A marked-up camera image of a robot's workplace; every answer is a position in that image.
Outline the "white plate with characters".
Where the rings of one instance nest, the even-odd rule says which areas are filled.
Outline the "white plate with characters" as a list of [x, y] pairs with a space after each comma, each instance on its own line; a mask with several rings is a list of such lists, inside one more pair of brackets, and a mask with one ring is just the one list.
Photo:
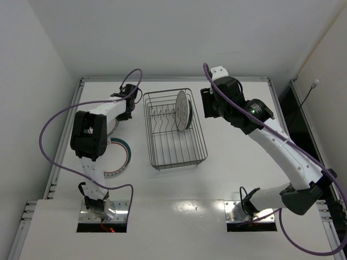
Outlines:
[[177, 95], [175, 103], [175, 123], [180, 132], [185, 130], [188, 113], [188, 98], [185, 91], [181, 90]]

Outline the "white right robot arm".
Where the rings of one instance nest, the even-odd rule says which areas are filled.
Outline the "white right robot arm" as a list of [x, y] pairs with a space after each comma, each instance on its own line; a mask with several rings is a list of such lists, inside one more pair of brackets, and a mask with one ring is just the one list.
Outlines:
[[276, 208], [303, 216], [328, 190], [332, 180], [321, 166], [298, 150], [263, 101], [246, 100], [238, 86], [221, 86], [221, 90], [238, 108], [212, 88], [204, 88], [200, 91], [204, 116], [222, 117], [242, 130], [269, 154], [289, 179], [281, 186], [253, 189], [239, 203], [236, 213], [252, 217], [262, 210]]

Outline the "blue patterned green plate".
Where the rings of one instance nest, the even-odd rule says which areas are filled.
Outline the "blue patterned green plate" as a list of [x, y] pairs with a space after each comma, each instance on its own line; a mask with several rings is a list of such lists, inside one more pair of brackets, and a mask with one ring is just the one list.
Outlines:
[[191, 125], [191, 122], [192, 122], [193, 110], [192, 110], [192, 104], [191, 104], [190, 100], [188, 100], [188, 108], [189, 108], [189, 113], [188, 113], [188, 119], [187, 119], [187, 124], [186, 124], [185, 129], [188, 129]]

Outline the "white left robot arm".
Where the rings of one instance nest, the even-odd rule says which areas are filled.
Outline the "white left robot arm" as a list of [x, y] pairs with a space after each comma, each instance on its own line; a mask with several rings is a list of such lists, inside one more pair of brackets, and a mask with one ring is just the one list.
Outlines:
[[131, 118], [134, 108], [135, 98], [116, 100], [112, 97], [97, 108], [75, 114], [70, 147], [80, 159], [86, 176], [78, 189], [86, 209], [101, 219], [111, 219], [115, 215], [102, 168], [102, 156], [108, 145], [107, 128], [114, 119]]

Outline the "green red rimmed plate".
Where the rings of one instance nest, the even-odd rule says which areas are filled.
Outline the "green red rimmed plate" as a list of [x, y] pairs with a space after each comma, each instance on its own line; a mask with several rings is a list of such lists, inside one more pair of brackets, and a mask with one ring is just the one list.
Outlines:
[[131, 157], [131, 148], [126, 141], [109, 138], [106, 152], [103, 155], [104, 177], [110, 179], [122, 174], [130, 164]]
[[117, 118], [114, 119], [114, 125], [111, 128], [111, 130], [107, 133], [107, 137], [110, 137], [118, 128], [119, 126], [119, 121], [117, 120]]

